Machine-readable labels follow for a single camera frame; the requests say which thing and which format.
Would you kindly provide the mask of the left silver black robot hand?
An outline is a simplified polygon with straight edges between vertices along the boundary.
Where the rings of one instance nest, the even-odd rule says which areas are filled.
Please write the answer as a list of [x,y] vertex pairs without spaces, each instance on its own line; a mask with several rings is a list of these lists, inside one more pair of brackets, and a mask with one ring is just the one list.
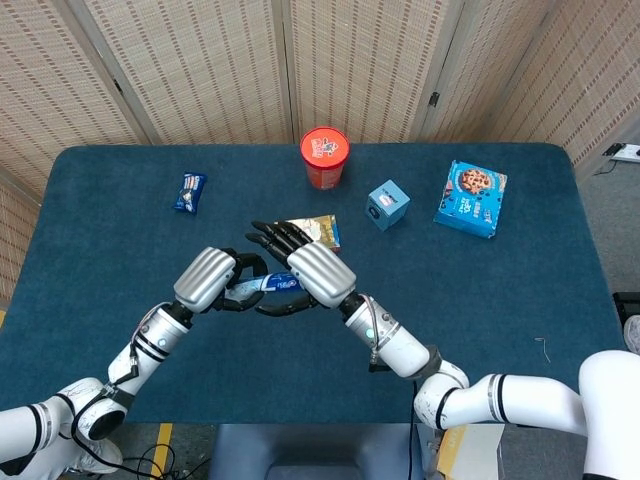
[[253,308],[264,297],[260,290],[240,300],[229,299],[226,295],[247,268],[252,270],[254,277],[268,274],[266,262],[258,254],[207,247],[175,282],[176,301],[194,314],[210,309],[242,312]]

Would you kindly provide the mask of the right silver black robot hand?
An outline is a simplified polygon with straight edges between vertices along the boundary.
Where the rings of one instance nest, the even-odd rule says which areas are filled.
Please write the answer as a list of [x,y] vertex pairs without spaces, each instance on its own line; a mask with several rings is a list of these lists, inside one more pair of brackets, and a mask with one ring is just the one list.
[[258,233],[245,237],[265,249],[287,267],[305,291],[288,305],[258,306],[256,310],[271,317],[284,317],[321,305],[338,308],[355,291],[355,273],[328,247],[314,241],[297,225],[288,221],[266,223],[254,220]]

